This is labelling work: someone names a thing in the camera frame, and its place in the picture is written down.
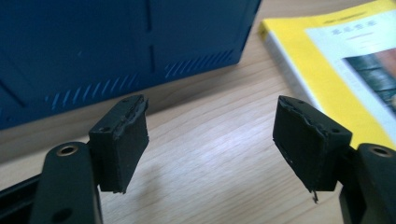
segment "ventilation slot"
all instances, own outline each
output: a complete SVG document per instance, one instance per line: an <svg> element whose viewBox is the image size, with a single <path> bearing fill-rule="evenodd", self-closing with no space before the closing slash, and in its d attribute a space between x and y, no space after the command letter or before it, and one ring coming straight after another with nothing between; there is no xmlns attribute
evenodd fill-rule
<svg viewBox="0 0 396 224"><path fill-rule="evenodd" d="M136 77L137 74L110 78L103 82L92 83L85 87L78 87L75 90L57 92L52 96L46 96L44 102L50 104L52 110L56 110L60 106L68 107L69 105L78 103L97 101L101 98L128 92L133 87Z"/></svg>
<svg viewBox="0 0 396 224"><path fill-rule="evenodd" d="M165 66L165 78L195 73L206 70L207 68L216 67L218 64L227 63L231 60L232 53L232 50L227 50L215 54L201 56L191 60L169 63Z"/></svg>

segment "book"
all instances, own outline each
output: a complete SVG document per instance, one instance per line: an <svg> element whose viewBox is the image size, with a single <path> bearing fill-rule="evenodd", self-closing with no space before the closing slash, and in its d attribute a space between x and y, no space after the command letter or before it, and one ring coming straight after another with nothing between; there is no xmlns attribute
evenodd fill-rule
<svg viewBox="0 0 396 224"><path fill-rule="evenodd" d="M298 98L353 132L351 146L396 149L396 3L264 19L259 33Z"/></svg>

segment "wooden table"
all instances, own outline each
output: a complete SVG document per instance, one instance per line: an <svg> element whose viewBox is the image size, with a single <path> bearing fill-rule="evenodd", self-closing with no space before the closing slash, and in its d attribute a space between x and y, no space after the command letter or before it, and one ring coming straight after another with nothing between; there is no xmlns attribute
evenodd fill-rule
<svg viewBox="0 0 396 224"><path fill-rule="evenodd" d="M240 64L142 91L150 143L127 193L101 193L105 223L341 223L340 186L315 204L274 145L277 97L293 93L257 29L364 2L263 0ZM0 189L40 173L52 147L86 142L118 100L0 132Z"/></svg>

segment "yellow book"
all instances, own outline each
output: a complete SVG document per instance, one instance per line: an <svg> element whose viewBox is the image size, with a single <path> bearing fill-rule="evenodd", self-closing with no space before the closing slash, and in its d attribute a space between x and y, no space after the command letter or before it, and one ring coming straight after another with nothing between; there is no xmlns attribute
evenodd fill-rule
<svg viewBox="0 0 396 224"><path fill-rule="evenodd" d="M353 132L352 146L396 149L396 3L265 19L260 35L297 97Z"/></svg>

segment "wood grain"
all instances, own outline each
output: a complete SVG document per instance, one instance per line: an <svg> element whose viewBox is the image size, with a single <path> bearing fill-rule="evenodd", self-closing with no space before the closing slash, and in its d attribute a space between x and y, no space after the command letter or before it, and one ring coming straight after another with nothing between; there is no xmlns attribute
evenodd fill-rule
<svg viewBox="0 0 396 224"><path fill-rule="evenodd" d="M101 193L105 223L341 223L340 187L314 204L274 146L277 97L293 93L257 27L364 2L264 0L240 64L142 91L150 143L127 193ZM0 132L0 189L38 174L50 148L88 141L118 100Z"/></svg>

